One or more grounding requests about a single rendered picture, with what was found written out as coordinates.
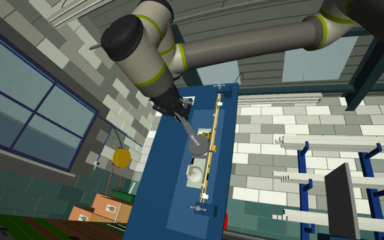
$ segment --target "wooden floor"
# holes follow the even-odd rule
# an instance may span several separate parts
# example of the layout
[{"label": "wooden floor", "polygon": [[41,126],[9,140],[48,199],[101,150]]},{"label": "wooden floor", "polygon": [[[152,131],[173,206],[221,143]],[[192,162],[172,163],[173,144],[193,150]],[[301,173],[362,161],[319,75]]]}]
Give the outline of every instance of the wooden floor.
[{"label": "wooden floor", "polygon": [[124,235],[107,223],[2,214],[0,226],[7,228],[15,240],[122,240]]}]

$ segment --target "yellow round object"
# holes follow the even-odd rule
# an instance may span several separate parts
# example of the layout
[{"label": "yellow round object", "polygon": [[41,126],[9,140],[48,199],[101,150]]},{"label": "yellow round object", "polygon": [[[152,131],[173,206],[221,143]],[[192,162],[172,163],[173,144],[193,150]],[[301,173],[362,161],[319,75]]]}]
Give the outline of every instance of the yellow round object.
[{"label": "yellow round object", "polygon": [[114,151],[112,161],[116,167],[125,168],[130,164],[131,153],[128,149],[119,148]]}]

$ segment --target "ceiling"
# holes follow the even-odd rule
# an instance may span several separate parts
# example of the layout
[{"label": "ceiling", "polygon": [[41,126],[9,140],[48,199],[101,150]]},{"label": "ceiling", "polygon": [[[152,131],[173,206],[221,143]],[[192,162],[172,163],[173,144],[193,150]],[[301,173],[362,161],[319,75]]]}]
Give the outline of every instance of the ceiling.
[{"label": "ceiling", "polygon": [[[221,0],[168,0],[167,2],[173,9],[175,20],[194,14],[200,14],[205,11],[213,11],[222,6]],[[251,2],[255,1],[225,0],[223,6],[229,7]],[[257,6],[227,11],[220,14],[213,13],[205,17],[178,23],[177,26],[184,42],[187,43],[230,33],[301,22],[305,17],[317,13],[323,0],[259,0],[258,2],[259,5]],[[139,3],[140,0],[114,0],[88,13],[86,17],[88,17],[96,28],[103,33],[115,20],[124,15],[131,14]],[[359,27],[361,28],[358,23],[353,27],[356,29]],[[307,64],[312,65],[314,68],[317,67],[323,71],[332,70],[334,73],[333,75],[328,74],[328,77],[324,77],[322,76],[321,71],[318,71],[318,79],[311,76],[306,79],[306,81],[308,80],[309,82],[306,82],[305,84],[307,86],[348,84],[362,61],[373,38],[372,35],[348,37],[348,39],[345,40],[341,38],[339,42],[333,44],[334,46],[331,44],[327,47],[335,47],[337,51],[328,50],[327,54],[322,54],[325,56],[325,58],[323,58],[324,64],[318,59],[313,62],[307,60]],[[321,55],[322,50],[323,52],[326,52],[325,48],[318,50],[318,53],[316,53],[317,51],[310,52],[312,57],[315,56],[313,59],[319,56],[316,54]],[[239,73],[242,73],[240,75],[240,89],[302,86],[304,85],[302,78],[298,80],[287,80],[287,77],[285,77],[285,80],[283,81],[283,73],[285,72],[285,74],[287,74],[290,71],[296,71],[296,74],[301,75],[297,73],[298,70],[296,68],[292,68],[292,66],[296,64],[295,58],[292,58],[292,56],[296,56],[296,59],[297,57],[299,57],[299,59],[303,59],[305,56],[308,57],[309,53],[307,53],[307,55],[301,55],[306,54],[306,51],[303,51],[305,50],[299,49],[240,59],[237,61],[237,69],[232,62],[231,64],[218,64],[212,66],[212,68],[201,68],[198,69],[197,72],[200,74],[203,84],[216,84],[220,80],[212,80],[211,76],[219,76],[220,72],[227,69],[230,65],[231,69],[233,69],[233,74],[230,75],[230,79],[223,80],[223,83],[233,82],[233,79],[236,79]],[[330,69],[329,63],[327,65],[327,55],[329,58],[335,58],[336,55],[343,55],[344,57],[340,58],[343,61],[342,65],[339,64],[339,66]],[[217,74],[206,76],[205,73],[207,70]],[[384,74],[381,75],[377,83],[384,83]],[[187,86],[183,78],[175,81],[175,84],[177,87]]]}]

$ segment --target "blue table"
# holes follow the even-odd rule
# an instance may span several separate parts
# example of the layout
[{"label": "blue table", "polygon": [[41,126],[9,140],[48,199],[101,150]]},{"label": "blue table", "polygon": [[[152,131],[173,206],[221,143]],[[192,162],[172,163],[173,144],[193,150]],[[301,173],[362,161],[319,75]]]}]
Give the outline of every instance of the blue table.
[{"label": "blue table", "polygon": [[[239,85],[232,83],[232,97],[222,94],[205,204],[217,206],[217,217],[195,214],[190,205],[199,201],[200,190],[187,187],[187,166],[192,154],[181,123],[163,116],[148,156],[123,240],[221,240],[227,209],[235,138]],[[183,97],[195,97],[189,114],[193,129],[210,129],[217,87],[178,89]]]}]

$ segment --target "blue rack post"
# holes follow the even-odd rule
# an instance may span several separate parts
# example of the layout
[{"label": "blue rack post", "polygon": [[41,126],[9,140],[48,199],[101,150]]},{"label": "blue rack post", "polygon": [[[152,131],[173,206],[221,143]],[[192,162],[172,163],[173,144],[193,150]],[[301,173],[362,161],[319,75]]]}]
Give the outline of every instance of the blue rack post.
[{"label": "blue rack post", "polygon": [[[360,157],[360,163],[362,168],[362,174],[364,177],[368,178],[374,178],[374,171],[372,169],[371,165],[371,157],[375,156],[376,154],[380,153],[382,151],[382,146],[380,143],[377,143],[377,148],[375,148],[370,153],[367,152],[359,152],[358,156]],[[382,207],[380,204],[379,197],[383,195],[383,191],[379,191],[377,189],[366,189],[366,193],[368,195],[368,201],[369,201],[369,209],[370,209],[370,215],[373,219],[383,219],[383,212]],[[384,237],[384,232],[374,232],[374,238],[375,240],[382,240]]]},{"label": "blue rack post", "polygon": [[[298,158],[298,172],[300,174],[307,173],[306,166],[306,153],[309,149],[308,141],[305,142],[305,147],[303,150],[297,150]],[[308,190],[312,188],[312,179],[309,179],[308,184],[300,184],[300,211],[309,212],[309,203],[308,203]],[[309,223],[300,223],[300,239],[301,240],[310,240],[310,233],[315,233],[315,225]]]}]

